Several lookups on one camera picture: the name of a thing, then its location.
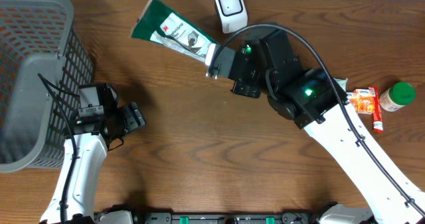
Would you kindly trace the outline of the orange Kleenex tissue box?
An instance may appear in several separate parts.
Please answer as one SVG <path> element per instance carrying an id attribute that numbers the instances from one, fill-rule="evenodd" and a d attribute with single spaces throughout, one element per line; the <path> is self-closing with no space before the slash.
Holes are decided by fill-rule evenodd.
<path id="1" fill-rule="evenodd" d="M 347 99 L 353 105 L 355 112 L 358 112 L 358 100 L 355 92 L 348 92 Z"/>

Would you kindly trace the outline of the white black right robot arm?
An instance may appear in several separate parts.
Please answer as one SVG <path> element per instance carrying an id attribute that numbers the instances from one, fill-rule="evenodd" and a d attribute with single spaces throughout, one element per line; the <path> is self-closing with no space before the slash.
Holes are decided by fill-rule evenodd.
<path id="1" fill-rule="evenodd" d="M 333 204 L 315 223 L 423 223 L 424 192 L 390 159 L 364 127 L 346 92 L 323 63 L 306 69 L 294 54 L 292 31 L 275 24 L 249 26 L 252 36 L 220 56 L 235 94 L 257 98 L 322 145 L 367 202 Z"/>

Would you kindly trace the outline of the green 3M gloves pack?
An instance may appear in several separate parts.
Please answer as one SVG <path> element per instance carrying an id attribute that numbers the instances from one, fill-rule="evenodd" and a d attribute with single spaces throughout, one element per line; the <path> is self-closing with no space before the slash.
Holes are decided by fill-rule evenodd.
<path id="1" fill-rule="evenodd" d="M 149 0 L 130 37 L 157 43 L 205 62 L 215 40 L 160 0 Z"/>

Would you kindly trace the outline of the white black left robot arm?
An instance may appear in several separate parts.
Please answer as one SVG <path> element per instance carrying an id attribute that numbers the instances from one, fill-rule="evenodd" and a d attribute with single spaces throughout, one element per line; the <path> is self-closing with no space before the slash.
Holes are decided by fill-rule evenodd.
<path id="1" fill-rule="evenodd" d="M 112 207 L 97 214 L 94 199 L 100 170 L 111 143 L 145 125 L 135 102 L 119 106 L 106 83 L 79 88 L 80 107 L 66 121 L 64 159 L 53 197 L 41 223 L 137 223 L 135 211 Z"/>

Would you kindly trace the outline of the green lid Knorr jar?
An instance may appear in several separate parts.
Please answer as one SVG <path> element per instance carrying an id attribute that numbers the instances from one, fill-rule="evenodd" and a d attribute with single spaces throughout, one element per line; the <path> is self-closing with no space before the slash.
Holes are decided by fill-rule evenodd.
<path id="1" fill-rule="evenodd" d="M 412 103 L 416 98 L 415 89 L 407 82 L 397 82 L 380 96 L 381 108 L 395 112 Z"/>

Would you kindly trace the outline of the red sachet stick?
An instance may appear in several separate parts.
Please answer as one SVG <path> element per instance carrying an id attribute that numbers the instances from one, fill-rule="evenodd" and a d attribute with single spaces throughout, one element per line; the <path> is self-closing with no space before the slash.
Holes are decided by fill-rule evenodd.
<path id="1" fill-rule="evenodd" d="M 381 106 L 379 103 L 378 88 L 376 86 L 369 86 L 369 91 L 371 92 L 373 96 L 373 101 L 375 106 L 375 109 L 373 112 L 373 130 L 376 133 L 382 134 L 383 133 L 383 117 L 382 117 Z"/>

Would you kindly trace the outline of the narrow orange tissue box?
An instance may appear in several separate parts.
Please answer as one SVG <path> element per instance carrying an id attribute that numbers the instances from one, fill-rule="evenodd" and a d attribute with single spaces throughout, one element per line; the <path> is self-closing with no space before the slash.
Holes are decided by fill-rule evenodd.
<path id="1" fill-rule="evenodd" d="M 375 111 L 375 100 L 370 89 L 356 89 L 353 94 L 358 114 L 372 114 Z"/>

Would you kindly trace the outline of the light teal wipes pack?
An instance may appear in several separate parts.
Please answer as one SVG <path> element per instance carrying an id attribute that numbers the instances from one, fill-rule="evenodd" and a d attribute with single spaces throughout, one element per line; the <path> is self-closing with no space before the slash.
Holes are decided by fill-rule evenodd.
<path id="1" fill-rule="evenodd" d="M 348 83 L 347 78 L 346 79 L 336 78 L 335 81 L 343 89 L 344 92 L 347 91 L 347 83 Z"/>

